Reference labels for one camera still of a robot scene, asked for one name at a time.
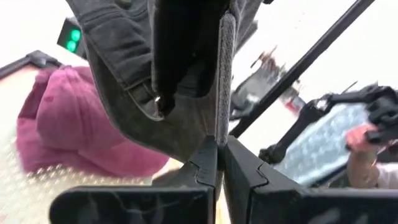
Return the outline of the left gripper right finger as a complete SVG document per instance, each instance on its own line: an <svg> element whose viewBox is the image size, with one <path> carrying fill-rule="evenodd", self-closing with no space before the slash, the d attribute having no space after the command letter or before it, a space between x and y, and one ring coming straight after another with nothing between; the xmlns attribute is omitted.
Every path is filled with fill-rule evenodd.
<svg viewBox="0 0 398 224"><path fill-rule="evenodd" d="M397 224L397 191L305 188L246 149L224 150L225 194L232 223Z"/></svg>

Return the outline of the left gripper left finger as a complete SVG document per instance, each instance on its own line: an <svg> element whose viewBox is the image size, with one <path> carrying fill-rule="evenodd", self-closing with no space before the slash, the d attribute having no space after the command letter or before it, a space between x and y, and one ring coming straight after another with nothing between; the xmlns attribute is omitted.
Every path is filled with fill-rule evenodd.
<svg viewBox="0 0 398 224"><path fill-rule="evenodd" d="M208 136L176 173L152 186L80 186L53 200L53 224L214 224L218 147Z"/></svg>

